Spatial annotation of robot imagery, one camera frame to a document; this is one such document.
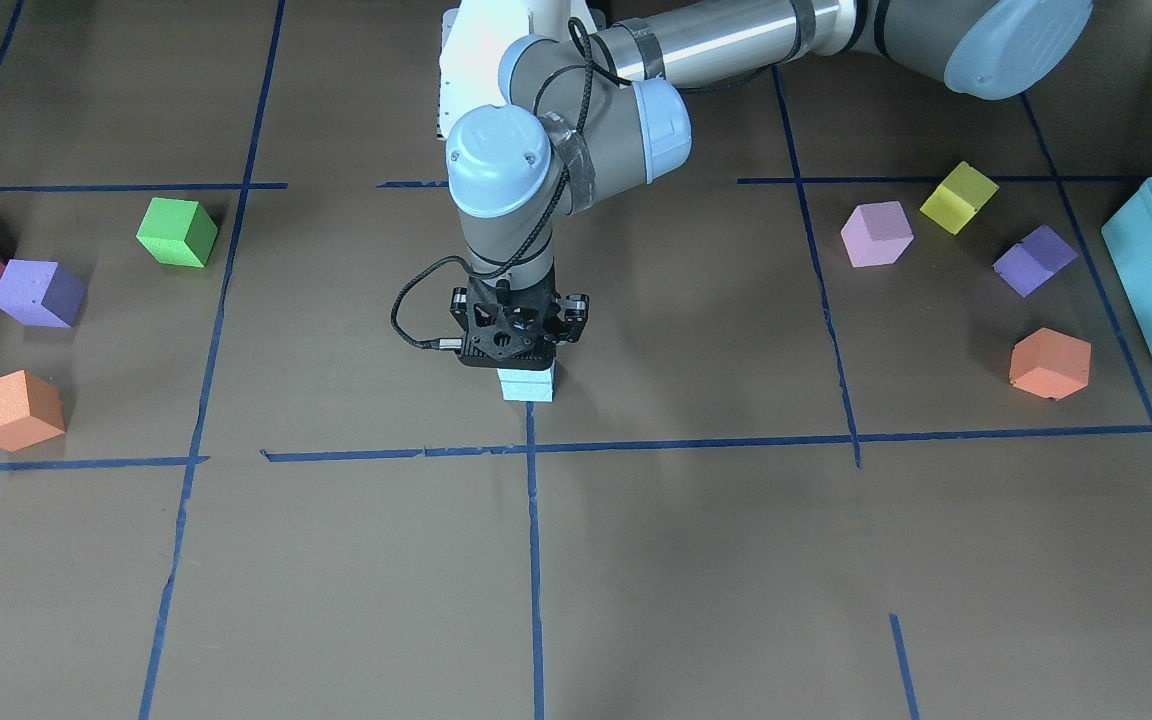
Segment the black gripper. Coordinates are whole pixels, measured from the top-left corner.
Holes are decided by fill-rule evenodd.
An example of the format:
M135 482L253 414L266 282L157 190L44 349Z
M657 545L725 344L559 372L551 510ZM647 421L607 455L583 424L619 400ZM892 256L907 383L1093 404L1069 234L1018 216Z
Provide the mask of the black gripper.
M472 279L452 291L450 314L463 334L449 350L467 366L544 372L559 346L579 341L588 310L585 293L559 296L553 275L522 290Z

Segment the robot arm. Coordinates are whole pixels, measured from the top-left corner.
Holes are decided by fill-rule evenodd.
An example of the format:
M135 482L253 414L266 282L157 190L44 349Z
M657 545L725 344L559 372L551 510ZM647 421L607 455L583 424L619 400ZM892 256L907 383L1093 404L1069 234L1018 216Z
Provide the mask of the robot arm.
M1089 1L699 1L599 26L585 1L462 1L444 14L438 132L467 241L456 338L417 347L541 372L588 297L556 290L552 227L689 159L685 94L805 55L876 54L958 94L1021 94Z

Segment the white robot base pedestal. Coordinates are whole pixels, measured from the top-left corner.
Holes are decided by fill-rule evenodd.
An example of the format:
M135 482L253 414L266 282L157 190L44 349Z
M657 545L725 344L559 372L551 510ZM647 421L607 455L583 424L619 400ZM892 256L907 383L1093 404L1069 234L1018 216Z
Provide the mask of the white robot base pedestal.
M445 12L435 137L447 141L468 111L507 104L499 82L507 47L531 35L558 38L570 17L607 26L602 1L462 1Z

